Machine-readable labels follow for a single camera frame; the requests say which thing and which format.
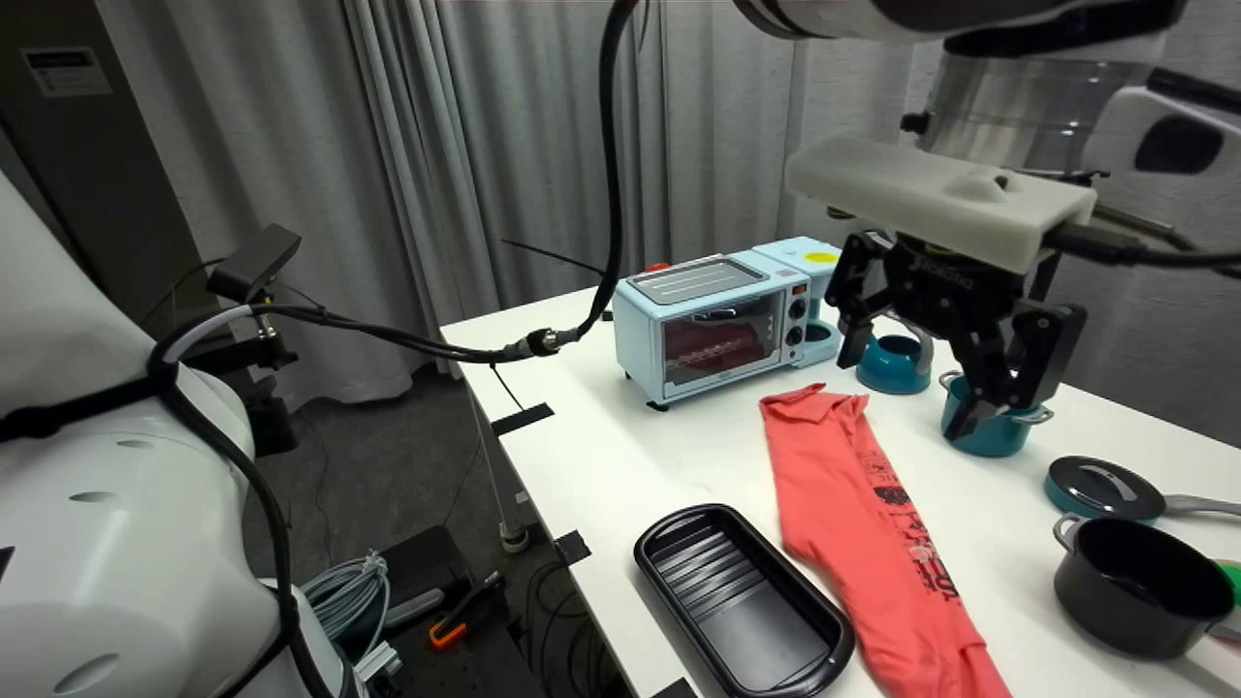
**red towel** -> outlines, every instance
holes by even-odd
[[[1007,693],[864,424],[864,396],[823,386],[765,401],[783,552],[837,589],[868,675],[890,698]]]

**oven window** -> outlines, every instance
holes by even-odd
[[[668,386],[756,364],[775,352],[775,295],[661,326]]]

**black baking pan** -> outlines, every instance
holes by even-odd
[[[633,555],[738,698],[819,693],[854,657],[846,614],[726,504],[661,516]]]

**white tabletop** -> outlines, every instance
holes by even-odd
[[[508,347],[535,326],[575,326],[584,305],[584,291],[559,295],[446,326],[446,338]],[[465,379],[489,419],[517,411],[489,369],[465,369]],[[692,683],[636,589],[633,545],[638,533],[673,510],[720,502],[780,548],[775,484],[756,405],[802,386],[864,391],[854,371],[814,364],[652,411],[611,357],[611,326],[597,326],[580,347],[549,362],[511,364],[505,379],[523,405],[553,409],[553,419],[499,442],[548,533],[580,533],[592,548],[570,572],[638,693],[660,693],[673,679]],[[1012,693],[1241,693],[1237,647],[1202,640],[1180,662],[1140,662],[1066,626],[1051,589],[1063,557],[1051,538],[1058,512],[1038,490],[1054,459],[1088,454],[1142,475],[1163,493],[1241,502],[1241,449],[1088,391],[1058,387],[1051,401],[1054,419],[1034,428],[1016,459],[985,461],[939,440],[939,409],[941,391],[934,386],[921,396],[871,396],[868,424]],[[1159,526],[1211,557],[1241,557],[1241,526],[1186,520],[1159,520]],[[854,657],[828,693],[879,692]]]

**small frying pan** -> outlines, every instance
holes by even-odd
[[[1122,520],[1237,516],[1241,524],[1241,504],[1234,502],[1163,497],[1142,479],[1094,459],[1051,461],[1044,493],[1058,512],[1076,512],[1076,516],[1122,516]]]

